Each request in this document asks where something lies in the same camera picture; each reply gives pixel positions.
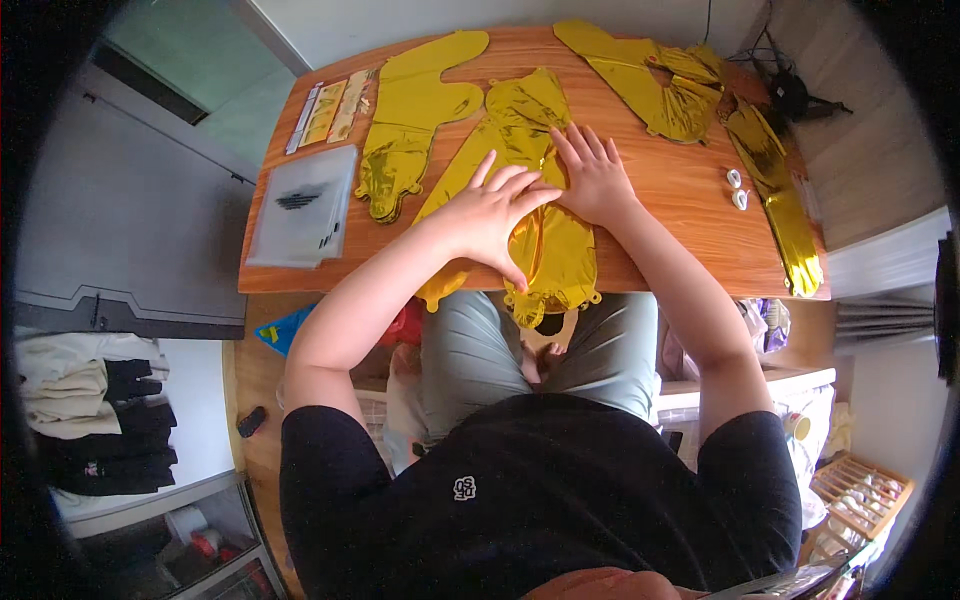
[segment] gray pants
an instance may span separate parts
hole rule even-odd
[[[596,400],[647,420],[657,354],[653,295],[605,294],[578,317],[562,364],[541,390]],[[513,319],[482,292],[454,292],[436,313],[427,313],[421,357],[429,443],[485,406],[532,392],[511,350],[518,342]]]

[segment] person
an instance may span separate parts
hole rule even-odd
[[[285,374],[280,509],[309,597],[699,597],[797,560],[801,503],[780,419],[739,312],[643,206],[613,140],[551,132],[569,177],[488,172],[346,277],[313,310]],[[653,294],[580,313],[532,393],[480,292],[426,314],[429,452],[391,480],[349,370],[449,260],[490,265],[527,213],[556,202],[605,228]],[[659,308],[701,374],[698,471],[646,422]]]

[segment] white balloon clip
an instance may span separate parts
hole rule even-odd
[[[731,169],[727,172],[727,181],[733,189],[740,189],[740,184],[743,183],[743,179],[740,178],[740,172],[736,169]]]
[[[735,192],[733,192],[732,200],[733,200],[733,205],[739,208],[740,210],[747,209],[747,192],[746,191],[742,189],[736,190]]]

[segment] hand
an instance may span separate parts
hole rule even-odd
[[[566,128],[566,137],[550,128],[550,138],[570,176],[570,189],[557,204],[584,221],[607,229],[624,208],[639,204],[612,139],[607,140],[604,148],[591,128],[584,127],[581,134],[574,123]]]
[[[491,150],[477,167],[467,187],[435,210],[421,223],[432,223],[448,243],[451,258],[465,256],[494,267],[520,292],[527,290],[527,277],[507,251],[510,233],[520,219],[538,206],[557,200],[563,193],[552,185],[521,194],[540,178],[540,171],[511,165],[497,170],[490,180],[496,151]]]

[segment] foot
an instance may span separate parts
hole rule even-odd
[[[539,386],[546,381],[550,371],[560,364],[566,352],[566,348],[556,342],[534,351],[526,341],[521,340],[520,347],[523,350],[520,372],[532,386]]]

